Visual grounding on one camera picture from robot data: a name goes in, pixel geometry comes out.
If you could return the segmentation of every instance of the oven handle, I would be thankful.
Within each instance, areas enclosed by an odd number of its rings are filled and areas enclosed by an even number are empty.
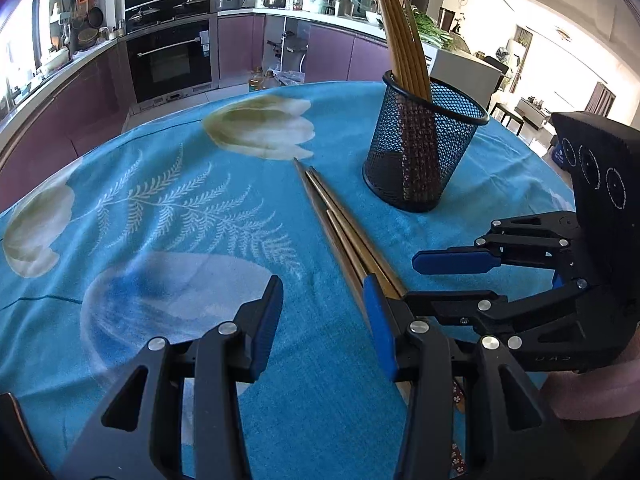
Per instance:
[[[136,55],[138,57],[144,57],[144,56],[148,56],[149,54],[153,54],[155,52],[160,52],[161,50],[165,50],[167,48],[173,48],[174,46],[185,45],[187,43],[200,43],[200,38],[193,38],[193,40],[181,41],[180,43],[174,43],[174,44],[167,45],[167,46],[161,46],[160,48],[155,48],[153,50],[150,50],[149,52],[139,52]]]

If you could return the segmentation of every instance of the wire mesh pen holder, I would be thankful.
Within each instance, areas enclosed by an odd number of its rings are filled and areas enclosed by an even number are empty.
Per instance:
[[[471,97],[436,79],[431,79],[433,103],[400,88],[391,71],[382,79],[386,93],[362,167],[364,180],[398,209],[429,211],[489,115]]]

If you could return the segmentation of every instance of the green vegetable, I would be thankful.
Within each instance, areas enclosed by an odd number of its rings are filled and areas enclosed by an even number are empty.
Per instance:
[[[412,9],[414,11],[415,23],[420,33],[420,39],[431,43],[433,46],[452,52],[454,50],[453,38],[438,27],[424,12],[420,12],[417,7],[412,7]]]

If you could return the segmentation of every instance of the silver screw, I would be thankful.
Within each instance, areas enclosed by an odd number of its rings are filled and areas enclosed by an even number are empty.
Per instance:
[[[166,341],[163,338],[155,337],[151,341],[149,341],[149,344],[146,346],[149,348],[149,350],[156,352],[158,350],[162,350],[165,345]]]
[[[414,334],[424,334],[429,331],[429,325],[427,325],[424,321],[414,321],[409,325],[409,330]]]
[[[238,326],[231,321],[227,321],[218,327],[218,333],[221,335],[235,334],[236,330],[238,330]]]
[[[509,338],[509,340],[507,341],[507,346],[509,348],[511,348],[511,350],[517,350],[518,348],[520,348],[522,346],[522,339],[520,339],[516,335],[511,336]]]
[[[498,341],[494,336],[488,335],[487,337],[482,338],[482,346],[487,350],[495,350],[500,346],[500,341]]]

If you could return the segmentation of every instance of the round table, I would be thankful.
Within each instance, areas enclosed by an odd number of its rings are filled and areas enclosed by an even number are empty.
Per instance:
[[[0,390],[16,395],[53,472],[148,339],[200,337],[277,274],[285,299],[268,367],[239,386],[254,478],[392,478],[406,407],[378,367],[292,158],[322,174],[412,290],[516,299],[550,288],[548,270],[425,277],[411,259],[469,245],[495,218],[574,204],[495,120],[476,133],[436,209],[381,202],[362,163],[384,91],[325,83],[190,108],[93,150],[0,216]],[[187,466],[189,429],[187,416]]]

